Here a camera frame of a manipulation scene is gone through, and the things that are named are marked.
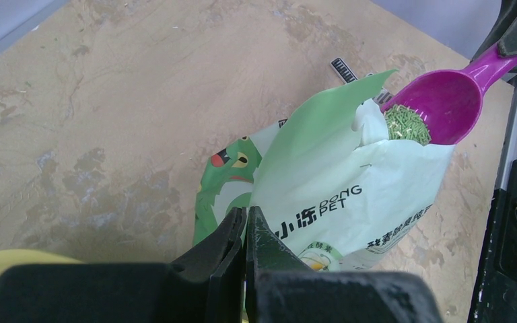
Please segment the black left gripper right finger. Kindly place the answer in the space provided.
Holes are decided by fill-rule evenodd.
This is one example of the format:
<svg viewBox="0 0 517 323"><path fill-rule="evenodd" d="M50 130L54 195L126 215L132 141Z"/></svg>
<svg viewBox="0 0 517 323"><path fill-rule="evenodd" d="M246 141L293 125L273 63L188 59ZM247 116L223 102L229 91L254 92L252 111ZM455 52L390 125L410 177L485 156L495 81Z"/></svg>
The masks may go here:
<svg viewBox="0 0 517 323"><path fill-rule="evenodd" d="M314 271L248 211L245 310L250 322L441 322L425 282L404 272Z"/></svg>

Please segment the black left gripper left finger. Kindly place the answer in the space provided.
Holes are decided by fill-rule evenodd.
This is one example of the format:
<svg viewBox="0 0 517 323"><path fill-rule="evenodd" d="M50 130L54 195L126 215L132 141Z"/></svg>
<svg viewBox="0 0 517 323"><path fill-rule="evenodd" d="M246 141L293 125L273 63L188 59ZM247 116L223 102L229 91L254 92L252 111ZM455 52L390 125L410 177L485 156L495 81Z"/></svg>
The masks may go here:
<svg viewBox="0 0 517 323"><path fill-rule="evenodd" d="M170 263L8 266L0 274L0 322L240 322L246 218L232 209Z"/></svg>

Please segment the green cat litter bag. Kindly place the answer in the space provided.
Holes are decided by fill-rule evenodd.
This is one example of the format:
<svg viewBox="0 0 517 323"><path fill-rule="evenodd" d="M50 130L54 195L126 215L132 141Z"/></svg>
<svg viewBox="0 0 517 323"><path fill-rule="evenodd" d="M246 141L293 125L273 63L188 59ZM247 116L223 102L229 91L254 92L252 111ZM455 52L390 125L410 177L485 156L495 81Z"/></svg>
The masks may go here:
<svg viewBox="0 0 517 323"><path fill-rule="evenodd" d="M390 71L324 90L286 119L213 154L195 200L194 243L235 207L316 271L372 268L432 207L454 146L406 106L374 98Z"/></svg>

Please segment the magenta plastic litter scoop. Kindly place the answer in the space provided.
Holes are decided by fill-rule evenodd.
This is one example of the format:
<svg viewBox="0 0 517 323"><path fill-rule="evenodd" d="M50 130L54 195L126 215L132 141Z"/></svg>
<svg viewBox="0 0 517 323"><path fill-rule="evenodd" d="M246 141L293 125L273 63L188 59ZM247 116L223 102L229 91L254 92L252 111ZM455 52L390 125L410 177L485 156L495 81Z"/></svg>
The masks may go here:
<svg viewBox="0 0 517 323"><path fill-rule="evenodd" d="M516 65L517 55L502 56L494 44L463 69L440 69L417 77L381 111L395 104L406 106L421 117L431 143L455 145L474 128L488 89Z"/></svg>

